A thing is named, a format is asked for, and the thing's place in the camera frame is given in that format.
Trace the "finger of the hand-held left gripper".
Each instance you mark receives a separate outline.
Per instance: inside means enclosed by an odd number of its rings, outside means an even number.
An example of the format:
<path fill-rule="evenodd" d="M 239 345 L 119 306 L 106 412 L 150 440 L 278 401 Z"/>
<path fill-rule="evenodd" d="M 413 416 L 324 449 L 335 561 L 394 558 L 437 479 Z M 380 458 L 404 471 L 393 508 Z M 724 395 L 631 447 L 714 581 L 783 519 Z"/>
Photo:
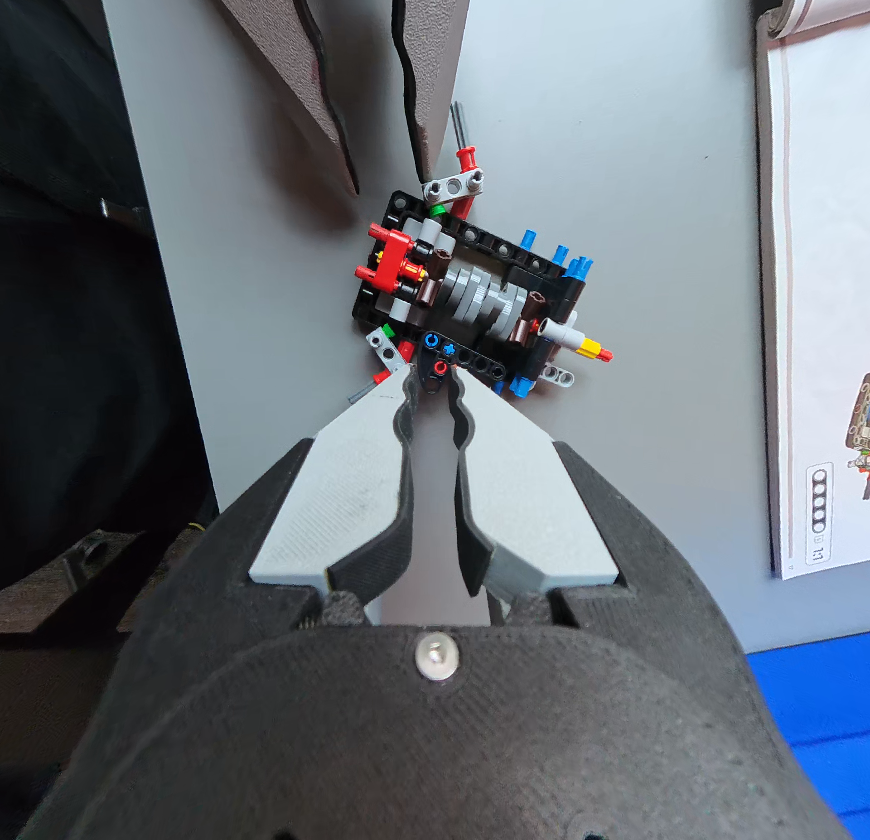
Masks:
<path fill-rule="evenodd" d="M 469 2 L 393 0 L 392 39 L 420 182 L 432 178 L 445 138 Z"/>
<path fill-rule="evenodd" d="M 324 42 L 307 0 L 220 0 L 287 87 L 291 117 L 346 191 L 359 193 L 342 119 L 328 92 Z"/>

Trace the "small black lego subassembly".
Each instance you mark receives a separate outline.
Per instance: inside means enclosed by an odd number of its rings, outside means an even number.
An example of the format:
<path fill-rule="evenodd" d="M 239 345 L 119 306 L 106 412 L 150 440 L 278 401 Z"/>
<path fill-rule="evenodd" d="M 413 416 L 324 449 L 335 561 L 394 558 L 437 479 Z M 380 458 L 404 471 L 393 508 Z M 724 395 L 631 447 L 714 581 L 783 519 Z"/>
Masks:
<path fill-rule="evenodd" d="M 485 384 L 495 385 L 497 392 L 502 389 L 506 378 L 506 368 L 502 363 L 435 331 L 428 331 L 421 336 L 417 365 L 420 386 L 431 395 L 440 391 L 451 367 L 467 369 Z"/>

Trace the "blue storage bin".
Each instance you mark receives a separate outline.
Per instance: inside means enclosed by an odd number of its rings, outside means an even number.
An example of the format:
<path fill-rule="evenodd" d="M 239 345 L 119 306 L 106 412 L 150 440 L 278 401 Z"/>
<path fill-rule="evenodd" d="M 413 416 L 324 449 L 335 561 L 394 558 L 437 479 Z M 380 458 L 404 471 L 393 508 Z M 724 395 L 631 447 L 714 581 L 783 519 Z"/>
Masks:
<path fill-rule="evenodd" d="M 780 732 L 853 838 L 869 837 L 869 634 L 747 656 Z"/>

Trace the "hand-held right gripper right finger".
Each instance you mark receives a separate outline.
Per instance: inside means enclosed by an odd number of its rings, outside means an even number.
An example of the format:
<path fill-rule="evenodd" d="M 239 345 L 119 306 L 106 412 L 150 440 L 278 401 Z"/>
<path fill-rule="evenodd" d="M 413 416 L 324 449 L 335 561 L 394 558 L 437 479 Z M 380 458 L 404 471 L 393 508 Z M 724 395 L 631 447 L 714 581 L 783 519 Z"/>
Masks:
<path fill-rule="evenodd" d="M 470 595 L 613 584 L 618 568 L 547 432 L 451 369 L 459 566 Z"/>

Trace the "lego chassis assembly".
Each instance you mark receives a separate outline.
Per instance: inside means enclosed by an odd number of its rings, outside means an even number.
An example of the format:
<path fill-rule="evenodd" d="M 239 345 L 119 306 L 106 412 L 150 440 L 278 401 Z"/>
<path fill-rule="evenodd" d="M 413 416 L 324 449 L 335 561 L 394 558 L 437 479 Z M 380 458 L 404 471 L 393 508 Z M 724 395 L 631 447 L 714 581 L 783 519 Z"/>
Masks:
<path fill-rule="evenodd" d="M 361 285 L 353 319 L 383 367 L 350 403 L 399 368 L 418 369 L 428 331 L 502 363 L 502 389 L 489 385 L 497 395 L 507 387 L 524 398 L 538 381 L 571 387 L 574 375 L 553 362 L 560 349 L 603 362 L 614 357 L 573 326 L 590 258 L 568 259 L 568 247 L 560 246 L 548 260 L 533 251 L 531 229 L 516 244 L 468 221 L 484 172 L 459 102 L 451 104 L 451 118 L 460 172 L 424 183 L 421 198 L 394 192 L 382 222 L 369 226 L 374 244 L 355 269 Z"/>

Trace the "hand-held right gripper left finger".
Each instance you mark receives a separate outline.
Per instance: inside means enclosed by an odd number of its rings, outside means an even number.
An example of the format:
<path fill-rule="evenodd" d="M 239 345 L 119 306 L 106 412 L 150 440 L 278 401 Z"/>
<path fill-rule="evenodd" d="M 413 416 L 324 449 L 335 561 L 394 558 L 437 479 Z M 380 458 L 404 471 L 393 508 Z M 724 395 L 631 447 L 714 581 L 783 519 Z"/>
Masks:
<path fill-rule="evenodd" d="M 413 367 L 397 370 L 314 437 L 249 569 L 258 584 L 353 593 L 363 605 L 411 559 Z"/>

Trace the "lego instruction booklet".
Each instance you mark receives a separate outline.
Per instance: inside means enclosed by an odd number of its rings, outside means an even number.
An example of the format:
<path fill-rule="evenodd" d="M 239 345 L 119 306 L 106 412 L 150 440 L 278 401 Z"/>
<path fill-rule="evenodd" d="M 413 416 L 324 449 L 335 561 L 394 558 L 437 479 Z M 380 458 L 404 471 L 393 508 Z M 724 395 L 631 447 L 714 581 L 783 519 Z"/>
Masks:
<path fill-rule="evenodd" d="M 757 24 L 759 212 L 774 565 L 869 558 L 869 0 Z"/>

